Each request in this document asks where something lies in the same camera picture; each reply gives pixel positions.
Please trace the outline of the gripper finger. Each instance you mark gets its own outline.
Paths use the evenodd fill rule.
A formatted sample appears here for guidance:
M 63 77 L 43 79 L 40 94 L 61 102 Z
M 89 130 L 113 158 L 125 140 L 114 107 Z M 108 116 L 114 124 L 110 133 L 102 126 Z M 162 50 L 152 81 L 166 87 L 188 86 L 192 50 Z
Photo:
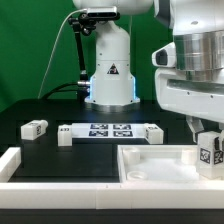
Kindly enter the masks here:
M 204 126 L 200 118 L 187 116 L 186 122 L 192 132 L 192 138 L 194 142 L 198 141 L 198 135 L 204 131 Z
M 219 129 L 221 130 L 221 132 L 215 139 L 215 149 L 224 150 L 224 123 L 219 124 Z

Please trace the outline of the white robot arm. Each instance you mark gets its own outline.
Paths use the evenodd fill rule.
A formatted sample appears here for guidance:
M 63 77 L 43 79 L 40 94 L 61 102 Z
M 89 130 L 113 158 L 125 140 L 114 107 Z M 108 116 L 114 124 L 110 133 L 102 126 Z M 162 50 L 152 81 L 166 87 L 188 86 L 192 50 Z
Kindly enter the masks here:
M 96 29 L 97 68 L 86 103 L 118 110 L 137 101 L 130 74 L 129 35 L 115 25 L 119 15 L 153 8 L 158 21 L 173 30 L 173 40 L 152 54 L 156 97 L 161 108 L 187 116 L 198 141 L 203 119 L 217 122 L 224 151 L 224 0 L 73 0 L 82 11 L 82 29 Z

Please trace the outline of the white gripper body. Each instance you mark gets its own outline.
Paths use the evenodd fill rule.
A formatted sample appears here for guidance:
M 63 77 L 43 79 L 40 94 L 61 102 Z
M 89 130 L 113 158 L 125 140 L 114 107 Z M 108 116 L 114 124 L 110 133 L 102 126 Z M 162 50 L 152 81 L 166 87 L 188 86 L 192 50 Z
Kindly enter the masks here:
M 224 123 L 224 69 L 215 70 L 211 82 L 193 82 L 181 71 L 158 68 L 155 87 L 162 109 Z

